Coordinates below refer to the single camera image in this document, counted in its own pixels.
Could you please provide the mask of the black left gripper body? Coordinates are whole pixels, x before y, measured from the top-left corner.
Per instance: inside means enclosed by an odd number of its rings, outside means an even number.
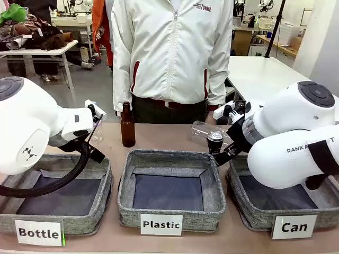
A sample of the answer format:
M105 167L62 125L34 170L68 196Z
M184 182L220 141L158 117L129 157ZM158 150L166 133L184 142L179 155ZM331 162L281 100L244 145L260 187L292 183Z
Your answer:
M80 144L80 153L81 158L85 159L86 161L92 159L97 163L101 163L105 158L105 155L99 149L89 143Z

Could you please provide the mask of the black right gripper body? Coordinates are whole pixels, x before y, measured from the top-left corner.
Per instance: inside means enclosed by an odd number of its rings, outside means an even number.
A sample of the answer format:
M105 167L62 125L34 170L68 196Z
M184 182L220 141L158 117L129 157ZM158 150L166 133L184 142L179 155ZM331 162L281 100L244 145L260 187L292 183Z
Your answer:
M248 153L252 147L252 144L247 141L243 134L243 123L244 117L242 116L227 130L228 136L233 140L232 144L226 148L226 152L231 159L236 157L241 152Z

